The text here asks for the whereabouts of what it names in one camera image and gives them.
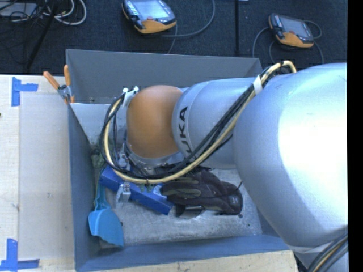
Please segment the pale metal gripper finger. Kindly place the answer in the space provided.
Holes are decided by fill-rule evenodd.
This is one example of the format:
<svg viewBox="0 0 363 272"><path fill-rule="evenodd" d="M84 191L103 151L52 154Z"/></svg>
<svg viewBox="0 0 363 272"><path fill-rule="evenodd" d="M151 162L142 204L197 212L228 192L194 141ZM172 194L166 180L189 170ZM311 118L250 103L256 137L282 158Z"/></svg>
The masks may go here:
<svg viewBox="0 0 363 272"><path fill-rule="evenodd" d="M131 196L130 183L123 183L119 186L116 193L116 208L122 208L124 204L128 203Z"/></svg>

